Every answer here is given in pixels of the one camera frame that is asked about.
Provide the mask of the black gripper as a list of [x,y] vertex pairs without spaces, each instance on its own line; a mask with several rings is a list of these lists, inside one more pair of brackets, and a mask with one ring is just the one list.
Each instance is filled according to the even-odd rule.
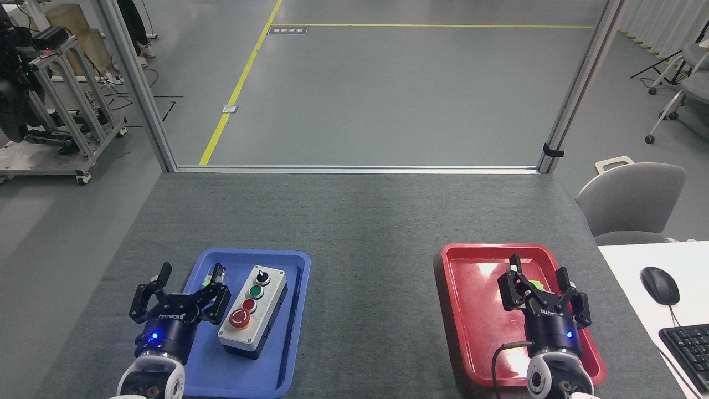
[[554,305],[547,306],[541,291],[522,273],[519,253],[514,253],[509,262],[511,267],[498,277],[501,303],[504,311],[520,309],[525,304],[525,337],[532,343],[527,349],[528,356],[564,352],[582,358],[578,329],[592,324],[590,305],[587,294],[577,290],[570,280],[568,269],[560,267],[556,270],[561,296]]
[[[206,285],[192,295],[170,294],[164,291],[172,272],[170,263],[163,263],[157,277],[136,287],[129,317],[134,323],[145,323],[143,332],[135,338],[135,356],[145,352],[167,354],[187,364],[200,321],[219,325],[224,319],[231,292],[224,283],[225,268],[215,264]],[[150,298],[158,304],[147,310]]]

